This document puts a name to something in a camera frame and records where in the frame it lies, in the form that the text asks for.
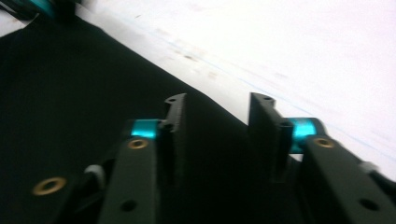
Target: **black plastic part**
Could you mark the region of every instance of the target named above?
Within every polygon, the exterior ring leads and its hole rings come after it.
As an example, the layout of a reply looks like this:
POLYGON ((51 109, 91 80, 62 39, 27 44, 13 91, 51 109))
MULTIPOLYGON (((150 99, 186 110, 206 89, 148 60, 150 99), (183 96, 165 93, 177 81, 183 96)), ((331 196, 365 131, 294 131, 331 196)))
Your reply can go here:
POLYGON ((179 186, 186 168, 185 138, 186 94, 179 94, 165 100, 166 120, 160 124, 159 157, 165 170, 166 182, 179 186))
POLYGON ((271 182, 283 182, 292 143, 293 124, 274 109, 275 100, 251 93, 247 132, 262 157, 271 182))
POLYGON ((12 208, 14 211, 1 217, 2 223, 64 223, 64 220, 72 212, 75 203, 75 189, 77 179, 72 175, 55 174, 43 177, 32 183, 32 190, 26 191, 12 208), (34 195, 33 188, 44 179, 61 177, 65 179, 65 185, 59 190, 46 194, 34 195))
POLYGON ((131 138, 120 145, 99 224, 158 222, 156 144, 147 138, 131 138), (132 141, 147 141, 142 148, 128 147, 132 141))
POLYGON ((307 223, 391 224, 396 208, 346 149, 309 136, 296 185, 307 223))

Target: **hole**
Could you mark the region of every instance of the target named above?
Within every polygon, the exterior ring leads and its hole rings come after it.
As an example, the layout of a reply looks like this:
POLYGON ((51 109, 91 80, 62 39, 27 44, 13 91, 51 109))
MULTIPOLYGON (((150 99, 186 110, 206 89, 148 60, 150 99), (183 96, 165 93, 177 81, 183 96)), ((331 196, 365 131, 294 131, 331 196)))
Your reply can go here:
POLYGON ((43 190, 52 189, 52 188, 54 188, 55 186, 56 186, 56 182, 55 182, 55 181, 51 181, 51 182, 49 182, 49 183, 47 183, 47 184, 45 184, 45 185, 43 186, 43 190))
POLYGON ((133 140, 133 141, 129 142, 128 148, 140 149, 140 148, 146 147, 148 144, 149 144, 149 142, 147 140, 138 139, 138 140, 133 140))
POLYGON ((320 140, 318 140, 318 142, 319 142, 320 144, 324 145, 324 146, 328 146, 328 145, 330 144, 328 141, 326 141, 326 140, 324 140, 324 139, 320 139, 320 140))
POLYGON ((378 211, 379 210, 379 206, 368 199, 360 199, 359 203, 361 203, 361 206, 363 206, 364 208, 368 209, 368 210, 372 210, 372 211, 378 211))
POLYGON ((334 143, 324 138, 316 138, 314 142, 320 147, 334 147, 334 143))
POLYGON ((134 142, 134 147, 141 147, 141 146, 143 146, 142 141, 134 142))
POLYGON ((50 179, 45 179, 35 185, 33 188, 33 194, 36 196, 43 196, 47 194, 54 193, 62 189, 66 185, 66 179, 62 177, 53 177, 50 179))
POLYGON ((173 124, 165 124, 165 129, 167 129, 167 130, 171 130, 171 129, 173 129, 173 124))
POLYGON ((137 203, 134 200, 128 200, 121 204, 120 209, 124 212, 131 212, 137 206, 137 203))

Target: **white floor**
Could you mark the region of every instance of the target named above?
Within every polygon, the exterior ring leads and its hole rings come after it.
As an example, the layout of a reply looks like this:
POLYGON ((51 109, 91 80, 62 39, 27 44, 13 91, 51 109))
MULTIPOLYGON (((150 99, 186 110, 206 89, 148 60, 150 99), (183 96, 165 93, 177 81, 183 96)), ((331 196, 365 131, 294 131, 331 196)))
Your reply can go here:
MULTIPOLYGON (((242 121, 250 92, 271 95, 396 180, 396 2, 87 2, 80 17, 242 121)), ((0 27, 23 24, 0 14, 0 27)))

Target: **teal component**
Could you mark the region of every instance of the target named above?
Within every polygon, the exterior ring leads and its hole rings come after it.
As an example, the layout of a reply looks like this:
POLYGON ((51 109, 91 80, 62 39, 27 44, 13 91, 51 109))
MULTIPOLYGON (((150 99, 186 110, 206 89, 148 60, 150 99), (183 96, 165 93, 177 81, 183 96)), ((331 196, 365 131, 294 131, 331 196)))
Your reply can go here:
POLYGON ((30 0, 30 1, 50 17, 52 18, 55 17, 54 11, 52 10, 52 4, 49 0, 30 0))
POLYGON ((137 119, 131 130, 131 136, 140 136, 155 139, 158 132, 157 119, 137 119))
POLYGON ((294 124, 292 135, 293 143, 291 145, 291 154, 303 154, 303 149, 300 144, 305 140, 308 135, 317 134, 317 128, 311 119, 293 118, 289 119, 294 124))

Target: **black fabric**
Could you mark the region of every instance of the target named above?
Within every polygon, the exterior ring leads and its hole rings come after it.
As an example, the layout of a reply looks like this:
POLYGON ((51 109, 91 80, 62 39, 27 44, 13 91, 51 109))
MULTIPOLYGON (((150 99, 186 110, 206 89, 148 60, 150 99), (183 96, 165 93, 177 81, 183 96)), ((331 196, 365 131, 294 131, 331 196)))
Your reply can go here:
POLYGON ((185 92, 189 169, 163 195, 163 223, 300 223, 284 215, 288 188, 265 186, 245 124, 102 30, 37 18, 0 47, 0 222, 35 183, 82 174, 125 120, 163 119, 163 100, 185 92))

